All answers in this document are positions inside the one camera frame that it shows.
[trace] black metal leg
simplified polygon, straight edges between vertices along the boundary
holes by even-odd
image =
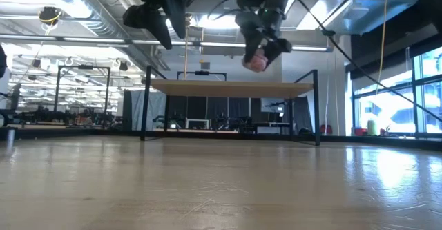
[[[147,66],[146,68],[146,88],[144,90],[144,101],[143,101],[143,118],[141,120],[141,133],[140,140],[146,140],[146,123],[147,123],[147,110],[149,105],[149,92],[151,89],[151,73],[152,66]]]
[[[289,123],[290,123],[290,139],[293,138],[293,99],[289,99]]]
[[[57,85],[55,86],[54,112],[57,112],[58,94],[59,94],[59,90],[60,90],[61,69],[62,69],[62,67],[58,67]]]
[[[315,145],[320,146],[319,86],[318,86],[317,70],[313,70],[313,92],[314,92],[314,110],[315,110]]]
[[[169,128],[169,103],[170,96],[166,96],[166,108],[164,109],[164,134],[167,134],[167,129]]]
[[[108,115],[108,101],[109,101],[109,84],[111,82],[111,68],[107,68],[108,70],[108,77],[106,80],[106,99],[104,99],[104,118],[103,118],[103,129],[106,128],[106,119]]]

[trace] black cable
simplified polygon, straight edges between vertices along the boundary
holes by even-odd
[[[374,79],[373,77],[371,77],[370,75],[368,75],[358,64],[356,64],[353,59],[347,55],[347,53],[345,53],[345,51],[334,41],[333,39],[333,35],[335,32],[329,31],[327,30],[324,25],[319,21],[319,19],[313,14],[311,13],[310,9],[308,8],[308,6],[304,3],[304,1],[302,0],[298,0],[299,3],[302,4],[302,6],[307,10],[307,12],[315,19],[315,21],[319,24],[320,28],[323,31],[323,34],[326,35],[330,41],[333,43],[333,45],[335,45],[335,47],[339,50],[339,52],[344,55],[344,57],[353,65],[355,66],[364,76],[366,76],[366,78],[370,79],[372,82],[374,82],[375,84],[378,84],[379,86],[385,88],[386,90],[394,93],[395,95],[398,95],[399,97],[405,99],[408,102],[413,103],[413,105],[417,106],[418,108],[422,109],[422,111],[428,113],[429,115],[433,116],[435,119],[439,120],[440,122],[442,122],[442,119],[440,117],[438,117],[437,115],[435,115],[434,113],[432,113],[431,111],[429,111],[428,109],[426,109],[425,107],[417,104],[416,102],[413,102],[412,100],[408,99],[407,97],[403,96],[402,94],[400,94],[399,92],[396,92],[395,90],[388,88],[384,85],[382,85],[382,83],[378,82],[376,79]]]
[[[214,7],[214,8],[212,8],[212,10],[210,10],[210,12],[207,14],[207,19],[210,17],[210,15],[212,14],[212,12],[216,9],[216,8],[218,8],[218,6],[221,6],[223,3],[225,3],[226,1],[229,1],[229,0],[221,0],[220,2],[218,2],[217,4],[216,4],[216,6]]]

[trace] wooden tabletop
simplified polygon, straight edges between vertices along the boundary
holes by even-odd
[[[167,95],[290,99],[309,92],[313,84],[270,82],[219,82],[151,80],[151,86]]]

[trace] wooden floor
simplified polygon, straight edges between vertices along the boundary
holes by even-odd
[[[441,226],[441,153],[93,136],[0,148],[2,230]]]

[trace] table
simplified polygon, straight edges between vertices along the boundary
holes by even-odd
[[[151,79],[152,72],[155,72],[162,79]],[[313,83],[300,83],[306,77],[312,75]],[[164,118],[164,133],[167,134],[169,118],[170,96],[196,96],[196,97],[246,97],[246,98],[281,98],[289,101],[289,122],[291,127],[290,136],[293,136],[293,98],[303,95],[309,91],[314,94],[314,126],[315,145],[320,145],[320,124],[319,124],[319,89],[318,71],[312,70],[294,83],[270,83],[270,82],[227,82],[227,81],[189,81],[169,80],[152,66],[146,68],[146,84],[144,89],[141,141],[146,139],[146,121],[148,111],[148,97],[151,88],[166,95],[166,106]]]

